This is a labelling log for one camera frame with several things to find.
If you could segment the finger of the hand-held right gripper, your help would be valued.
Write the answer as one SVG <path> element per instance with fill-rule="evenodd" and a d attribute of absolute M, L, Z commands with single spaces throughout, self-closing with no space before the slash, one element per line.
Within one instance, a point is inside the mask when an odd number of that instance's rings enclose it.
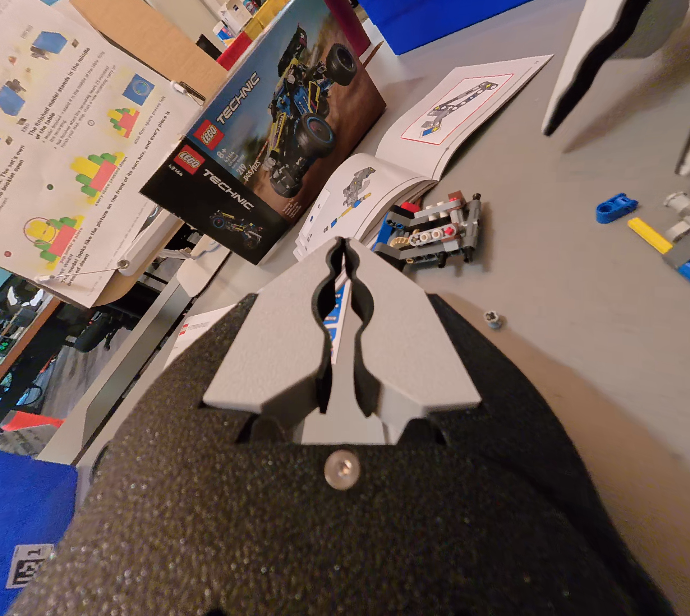
<path fill-rule="evenodd" d="M 608 56 L 608 0 L 586 0 L 542 123 L 552 135 L 590 89 Z"/>
<path fill-rule="evenodd" d="M 608 56 L 652 55 L 682 24 L 689 0 L 608 0 Z"/>

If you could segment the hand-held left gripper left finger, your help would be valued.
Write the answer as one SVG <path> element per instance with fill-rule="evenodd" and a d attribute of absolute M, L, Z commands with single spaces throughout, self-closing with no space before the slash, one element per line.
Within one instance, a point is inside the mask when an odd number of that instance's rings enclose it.
<path fill-rule="evenodd" d="M 332 340 L 324 320 L 337 303 L 343 256 L 344 240 L 333 238 L 257 294 L 205 406 L 272 417 L 288 430 L 327 412 Z"/>

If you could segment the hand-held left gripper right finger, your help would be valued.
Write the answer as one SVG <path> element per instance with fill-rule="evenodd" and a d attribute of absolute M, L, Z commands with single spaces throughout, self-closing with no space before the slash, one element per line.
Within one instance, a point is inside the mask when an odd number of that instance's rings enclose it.
<path fill-rule="evenodd" d="M 410 421 L 481 403 L 429 296 L 367 247 L 344 240 L 355 334 L 353 382 L 365 416 L 375 414 L 392 441 Z"/>

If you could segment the white sticker sheet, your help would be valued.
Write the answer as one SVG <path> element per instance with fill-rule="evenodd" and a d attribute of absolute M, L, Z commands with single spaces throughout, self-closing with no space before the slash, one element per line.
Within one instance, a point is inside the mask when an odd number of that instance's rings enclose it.
<path fill-rule="evenodd" d="M 351 291 L 351 282 L 345 281 L 344 275 L 338 277 L 336 284 L 335 306 L 323 320 L 323 325 L 331 337 L 332 364 L 337 362 L 337 353 L 339 351 L 342 333 L 341 330 L 343 328 L 344 318 L 346 316 L 346 310 L 343 308 L 343 305 L 349 301 Z M 186 348 L 199 339 L 223 316 L 225 316 L 225 314 L 234 308 L 235 304 L 231 304 L 220 309 L 203 312 L 192 317 L 186 317 L 183 320 L 181 327 L 177 331 L 175 341 L 172 344 L 172 349 L 166 359 L 164 367 L 167 368 L 179 356 L 179 354 L 184 352 Z"/>

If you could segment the open lego instruction booklet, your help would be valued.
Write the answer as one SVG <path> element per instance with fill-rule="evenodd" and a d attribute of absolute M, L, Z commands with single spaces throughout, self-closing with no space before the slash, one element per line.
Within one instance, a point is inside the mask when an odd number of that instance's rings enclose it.
<path fill-rule="evenodd" d="M 387 130 L 374 155 L 352 154 L 332 173 L 295 241 L 296 259 L 337 235 L 362 241 L 388 207 L 433 187 L 460 145 L 552 57 L 453 69 Z"/>

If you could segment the grey lego chassis assembly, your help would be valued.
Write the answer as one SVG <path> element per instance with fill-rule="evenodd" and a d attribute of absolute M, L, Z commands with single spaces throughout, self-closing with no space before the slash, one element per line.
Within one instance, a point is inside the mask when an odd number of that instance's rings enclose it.
<path fill-rule="evenodd" d="M 479 193 L 466 199 L 458 190 L 425 208 L 405 202 L 385 215 L 373 251 L 398 270 L 432 263 L 444 268 L 458 255 L 470 264 L 479 244 L 481 217 Z"/>

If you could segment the blue lego connector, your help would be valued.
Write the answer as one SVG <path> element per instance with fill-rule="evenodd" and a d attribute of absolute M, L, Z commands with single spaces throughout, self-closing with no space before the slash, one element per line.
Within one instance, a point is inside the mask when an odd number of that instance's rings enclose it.
<path fill-rule="evenodd" d="M 618 193 L 600 203 L 595 210 L 595 218 L 598 224 L 610 224 L 638 209 L 639 202 L 632 199 L 626 193 Z"/>

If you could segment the yellow lego beam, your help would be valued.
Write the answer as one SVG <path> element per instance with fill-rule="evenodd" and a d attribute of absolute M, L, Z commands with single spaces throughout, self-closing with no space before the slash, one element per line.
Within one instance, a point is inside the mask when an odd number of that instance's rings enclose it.
<path fill-rule="evenodd" d="M 665 255 L 674 245 L 639 217 L 631 218 L 626 225 L 660 255 Z"/>

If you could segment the light grey lego assembly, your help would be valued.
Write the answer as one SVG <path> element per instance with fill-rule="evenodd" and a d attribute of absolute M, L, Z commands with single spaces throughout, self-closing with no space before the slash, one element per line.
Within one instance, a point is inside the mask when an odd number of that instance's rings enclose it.
<path fill-rule="evenodd" d="M 672 193 L 665 199 L 664 206 L 673 210 L 678 218 L 664 234 L 671 243 L 671 249 L 663 254 L 664 261 L 689 279 L 689 194 Z"/>

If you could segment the lego set box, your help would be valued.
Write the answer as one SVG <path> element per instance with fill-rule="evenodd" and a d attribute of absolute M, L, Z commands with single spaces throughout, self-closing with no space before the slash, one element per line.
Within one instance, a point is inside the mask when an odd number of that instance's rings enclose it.
<path fill-rule="evenodd" d="M 324 0 L 290 0 L 141 193 L 261 264 L 386 109 Z"/>

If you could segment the blue cloth with printed tag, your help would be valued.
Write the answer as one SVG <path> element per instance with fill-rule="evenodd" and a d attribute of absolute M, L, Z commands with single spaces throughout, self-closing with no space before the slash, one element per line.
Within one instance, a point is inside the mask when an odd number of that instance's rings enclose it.
<path fill-rule="evenodd" d="M 1 614 L 54 552 L 74 515 L 77 470 L 1 453 Z"/>

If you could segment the red plastic crate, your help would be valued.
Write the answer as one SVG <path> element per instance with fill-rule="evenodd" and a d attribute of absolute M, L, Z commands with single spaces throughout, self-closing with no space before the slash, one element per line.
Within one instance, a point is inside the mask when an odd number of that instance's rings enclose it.
<path fill-rule="evenodd" d="M 250 48 L 253 40 L 246 33 L 242 31 L 233 40 L 233 42 L 223 51 L 217 58 L 217 63 L 224 69 L 230 70 L 239 60 L 239 58 Z"/>

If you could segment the printed task instruction sheet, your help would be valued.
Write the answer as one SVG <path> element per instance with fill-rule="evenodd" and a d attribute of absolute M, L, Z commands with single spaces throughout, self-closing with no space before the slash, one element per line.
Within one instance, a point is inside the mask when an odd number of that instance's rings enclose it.
<path fill-rule="evenodd" d="M 67 0 L 1 0 L 1 266 L 98 305 L 195 111 Z"/>

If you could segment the yellow plastic crate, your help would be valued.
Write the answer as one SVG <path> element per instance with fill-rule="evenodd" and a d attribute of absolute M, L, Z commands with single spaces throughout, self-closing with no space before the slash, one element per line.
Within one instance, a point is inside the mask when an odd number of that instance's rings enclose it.
<path fill-rule="evenodd" d="M 252 42 L 255 41 L 289 2 L 290 0 L 266 0 L 242 31 Z"/>

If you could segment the tan wooden chair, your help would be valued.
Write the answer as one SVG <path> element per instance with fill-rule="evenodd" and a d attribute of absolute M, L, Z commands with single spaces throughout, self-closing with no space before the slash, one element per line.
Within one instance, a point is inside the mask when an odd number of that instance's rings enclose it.
<path fill-rule="evenodd" d="M 228 77 L 226 70 L 143 0 L 70 0 L 81 16 L 108 42 L 124 50 L 168 81 L 186 84 L 209 98 Z M 126 252 L 125 274 L 115 271 L 96 306 L 119 300 L 134 286 L 183 222 L 160 214 Z"/>

